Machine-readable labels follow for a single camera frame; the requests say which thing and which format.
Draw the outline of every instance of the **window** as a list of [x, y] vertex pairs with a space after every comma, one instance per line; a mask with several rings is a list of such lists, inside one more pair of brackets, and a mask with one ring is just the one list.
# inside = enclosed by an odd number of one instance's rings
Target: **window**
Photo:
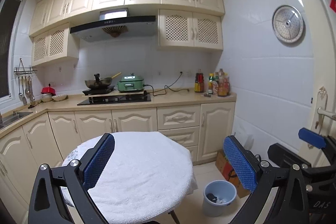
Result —
[[9, 44], [20, 0], [5, 0], [0, 11], [0, 98], [9, 95]]

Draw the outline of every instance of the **drawer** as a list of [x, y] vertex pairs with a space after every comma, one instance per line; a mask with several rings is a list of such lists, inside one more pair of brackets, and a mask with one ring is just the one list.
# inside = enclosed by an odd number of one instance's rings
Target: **drawer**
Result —
[[197, 161], [197, 145], [186, 147], [186, 149], [190, 151], [192, 162], [196, 162]]
[[200, 125], [200, 105], [157, 108], [159, 130], [197, 127]]
[[187, 127], [160, 130], [160, 132], [180, 145], [188, 147], [198, 145], [199, 129], [200, 127]]

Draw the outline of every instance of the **blue gripper pad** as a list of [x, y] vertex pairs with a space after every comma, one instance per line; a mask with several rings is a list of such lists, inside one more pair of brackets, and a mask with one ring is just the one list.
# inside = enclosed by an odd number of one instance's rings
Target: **blue gripper pad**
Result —
[[323, 136], [316, 134], [315, 132], [310, 131], [307, 128], [301, 128], [299, 130], [299, 138], [319, 149], [325, 148], [327, 145]]
[[226, 137], [224, 140], [223, 150], [242, 186], [253, 192], [255, 187], [257, 187], [255, 171], [229, 137]]
[[84, 170], [83, 187], [86, 191], [96, 186], [96, 183], [101, 173], [103, 172], [107, 162], [112, 155], [112, 152], [114, 151], [114, 145], [114, 137], [110, 134], [108, 138], [103, 142], [101, 147], [97, 150], [97, 153], [93, 156], [92, 160]]

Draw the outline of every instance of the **round table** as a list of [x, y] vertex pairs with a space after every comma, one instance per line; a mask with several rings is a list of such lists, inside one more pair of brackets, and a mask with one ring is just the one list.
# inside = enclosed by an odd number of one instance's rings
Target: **round table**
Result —
[[[160, 132], [117, 132], [115, 150], [90, 197], [110, 224], [145, 223], [172, 211], [197, 189], [189, 150]], [[62, 166], [79, 159], [101, 136], [79, 145]], [[62, 187], [68, 205], [68, 189]]]

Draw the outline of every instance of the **countertop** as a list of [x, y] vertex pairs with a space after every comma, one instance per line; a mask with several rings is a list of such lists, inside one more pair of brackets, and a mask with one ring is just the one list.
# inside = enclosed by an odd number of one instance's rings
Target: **countertop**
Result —
[[[109, 95], [118, 95], [118, 91], [115, 90]], [[221, 103], [221, 102], [235, 102], [236, 94], [231, 93], [227, 97], [205, 97], [203, 94], [195, 93], [193, 90], [189, 92], [186, 90], [180, 92], [168, 91], [166, 95], [153, 96], [151, 94], [150, 102], [138, 102], [138, 103], [123, 103], [123, 104], [106, 104], [106, 105], [88, 105], [77, 106], [78, 103], [87, 99], [88, 96], [83, 95], [71, 95], [68, 99], [60, 102], [41, 102], [34, 108], [20, 108], [20, 111], [33, 112], [28, 116], [12, 123], [11, 125], [0, 130], [0, 138], [13, 131], [14, 129], [22, 126], [26, 122], [46, 113], [55, 111], [85, 111], [85, 110], [114, 110], [114, 109], [134, 109], [134, 108], [149, 108], [149, 107], [167, 107], [167, 106], [182, 106], [182, 105], [197, 105], [208, 103]]]

